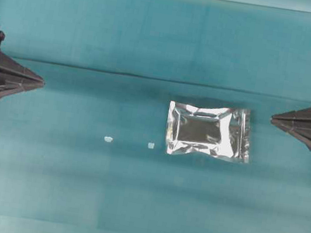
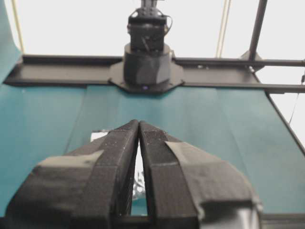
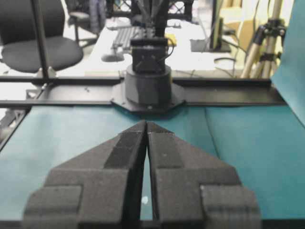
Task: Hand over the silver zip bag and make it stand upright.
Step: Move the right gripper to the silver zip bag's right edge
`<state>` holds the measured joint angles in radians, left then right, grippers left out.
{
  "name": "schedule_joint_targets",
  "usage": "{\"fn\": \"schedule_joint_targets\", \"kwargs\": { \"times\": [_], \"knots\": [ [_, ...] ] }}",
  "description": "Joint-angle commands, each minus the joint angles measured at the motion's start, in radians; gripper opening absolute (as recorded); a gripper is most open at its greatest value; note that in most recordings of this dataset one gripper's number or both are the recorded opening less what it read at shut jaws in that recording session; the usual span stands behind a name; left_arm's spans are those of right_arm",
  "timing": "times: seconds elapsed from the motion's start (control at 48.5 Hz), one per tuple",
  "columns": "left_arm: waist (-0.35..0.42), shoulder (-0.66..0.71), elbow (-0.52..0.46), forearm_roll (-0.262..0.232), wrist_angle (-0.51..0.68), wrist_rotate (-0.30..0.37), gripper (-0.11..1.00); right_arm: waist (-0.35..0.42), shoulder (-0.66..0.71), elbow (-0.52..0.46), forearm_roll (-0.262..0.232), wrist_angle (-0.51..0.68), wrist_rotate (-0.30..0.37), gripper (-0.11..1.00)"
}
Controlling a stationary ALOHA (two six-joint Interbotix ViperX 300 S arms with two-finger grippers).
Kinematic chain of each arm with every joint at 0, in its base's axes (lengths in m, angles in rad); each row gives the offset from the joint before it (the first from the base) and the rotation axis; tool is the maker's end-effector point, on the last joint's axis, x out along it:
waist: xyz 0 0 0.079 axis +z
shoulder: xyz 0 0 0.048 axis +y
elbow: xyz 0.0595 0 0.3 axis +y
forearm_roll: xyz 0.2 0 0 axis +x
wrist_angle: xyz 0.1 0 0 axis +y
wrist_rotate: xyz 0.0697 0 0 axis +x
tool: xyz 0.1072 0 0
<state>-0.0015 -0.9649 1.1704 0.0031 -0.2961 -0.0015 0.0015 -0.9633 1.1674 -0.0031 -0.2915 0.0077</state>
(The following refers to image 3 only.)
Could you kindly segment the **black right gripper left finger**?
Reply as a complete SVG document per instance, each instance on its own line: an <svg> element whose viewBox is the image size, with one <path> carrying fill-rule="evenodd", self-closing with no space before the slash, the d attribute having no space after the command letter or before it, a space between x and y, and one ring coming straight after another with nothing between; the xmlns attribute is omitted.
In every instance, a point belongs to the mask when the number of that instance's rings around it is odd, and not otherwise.
<svg viewBox="0 0 305 229"><path fill-rule="evenodd" d="M52 168L28 199L25 229L134 229L140 222L146 123Z"/></svg>

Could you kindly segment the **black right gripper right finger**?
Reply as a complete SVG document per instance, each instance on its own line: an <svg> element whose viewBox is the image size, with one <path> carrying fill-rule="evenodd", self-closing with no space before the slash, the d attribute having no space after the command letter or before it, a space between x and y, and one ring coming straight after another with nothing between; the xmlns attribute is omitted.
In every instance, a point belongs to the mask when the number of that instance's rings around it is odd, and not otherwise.
<svg viewBox="0 0 305 229"><path fill-rule="evenodd" d="M149 122L154 217L162 229L258 229L254 192L236 169Z"/></svg>

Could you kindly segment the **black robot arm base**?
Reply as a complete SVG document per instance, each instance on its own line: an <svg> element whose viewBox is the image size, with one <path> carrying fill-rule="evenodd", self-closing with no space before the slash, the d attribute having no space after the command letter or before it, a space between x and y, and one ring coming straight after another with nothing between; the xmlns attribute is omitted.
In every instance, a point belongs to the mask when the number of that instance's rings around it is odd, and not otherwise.
<svg viewBox="0 0 305 229"><path fill-rule="evenodd" d="M131 39L132 63L112 88L111 103L132 113L160 114L185 103L185 89L173 83L166 65L168 39Z"/></svg>

